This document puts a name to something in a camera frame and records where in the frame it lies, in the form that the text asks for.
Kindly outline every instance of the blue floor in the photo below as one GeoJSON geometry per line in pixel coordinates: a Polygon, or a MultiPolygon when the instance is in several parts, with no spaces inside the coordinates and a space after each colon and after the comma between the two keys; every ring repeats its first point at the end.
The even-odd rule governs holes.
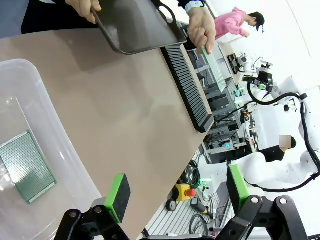
{"type": "Polygon", "coordinates": [[[0,39],[21,34],[29,0],[0,0],[0,39]]]}

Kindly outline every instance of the red button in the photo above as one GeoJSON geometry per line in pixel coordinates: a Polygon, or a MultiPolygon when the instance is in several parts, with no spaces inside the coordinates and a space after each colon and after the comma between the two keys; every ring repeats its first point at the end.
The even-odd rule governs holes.
{"type": "Polygon", "coordinates": [[[197,195],[197,192],[195,189],[188,189],[185,191],[185,195],[187,197],[195,197],[197,195]]]}

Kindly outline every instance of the transparent plastic container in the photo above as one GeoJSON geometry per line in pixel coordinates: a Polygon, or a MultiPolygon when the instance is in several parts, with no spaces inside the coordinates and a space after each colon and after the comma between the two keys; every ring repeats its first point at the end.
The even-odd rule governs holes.
{"type": "Polygon", "coordinates": [[[0,62],[0,144],[30,130],[57,184],[31,204],[0,160],[0,239],[52,240],[64,213],[101,197],[77,155],[36,67],[0,62]]]}

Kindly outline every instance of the wristwatch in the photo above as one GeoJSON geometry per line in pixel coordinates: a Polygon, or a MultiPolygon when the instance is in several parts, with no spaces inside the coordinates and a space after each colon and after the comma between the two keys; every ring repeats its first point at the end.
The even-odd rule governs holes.
{"type": "Polygon", "coordinates": [[[188,14],[191,9],[194,8],[203,8],[205,6],[204,2],[201,0],[190,1],[187,5],[185,5],[184,10],[188,14]]]}

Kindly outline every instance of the bolt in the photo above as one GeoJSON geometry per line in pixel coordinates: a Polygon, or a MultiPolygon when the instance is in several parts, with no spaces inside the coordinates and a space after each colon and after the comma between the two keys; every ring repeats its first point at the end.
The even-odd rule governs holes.
{"type": "Polygon", "coordinates": [[[285,204],[287,204],[287,200],[284,199],[284,198],[281,198],[281,199],[280,199],[280,203],[281,203],[282,205],[285,205],[285,204]]]}
{"type": "Polygon", "coordinates": [[[70,217],[75,218],[77,216],[77,213],[75,211],[72,211],[69,215],[70,217]]]}
{"type": "Polygon", "coordinates": [[[252,202],[253,204],[257,204],[257,203],[259,202],[259,199],[256,198],[256,197],[253,197],[253,198],[251,198],[251,202],[252,202]]]}
{"type": "Polygon", "coordinates": [[[102,209],[101,209],[101,207],[98,206],[94,211],[96,214],[99,214],[102,212],[102,209]]]}

